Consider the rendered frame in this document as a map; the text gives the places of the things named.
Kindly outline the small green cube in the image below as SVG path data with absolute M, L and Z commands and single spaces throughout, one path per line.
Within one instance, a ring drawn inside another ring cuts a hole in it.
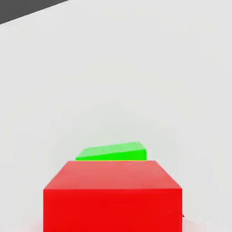
M 98 160 L 147 160 L 146 148 L 140 142 L 129 142 L 114 145 L 105 145 L 85 148 L 75 158 L 77 161 L 98 161 Z

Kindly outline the small red cube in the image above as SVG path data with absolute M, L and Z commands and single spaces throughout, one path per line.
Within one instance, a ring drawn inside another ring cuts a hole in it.
M 43 190 L 43 232 L 182 232 L 182 188 L 156 161 L 69 161 Z

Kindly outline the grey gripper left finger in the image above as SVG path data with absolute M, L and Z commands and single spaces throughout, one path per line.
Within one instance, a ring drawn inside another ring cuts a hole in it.
M 43 223 L 42 222 L 34 223 L 32 226 L 30 226 L 29 232 L 43 232 Z

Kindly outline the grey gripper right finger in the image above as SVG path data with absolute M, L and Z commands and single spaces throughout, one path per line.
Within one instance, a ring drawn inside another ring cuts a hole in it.
M 200 225 L 182 215 L 183 232 L 200 232 Z

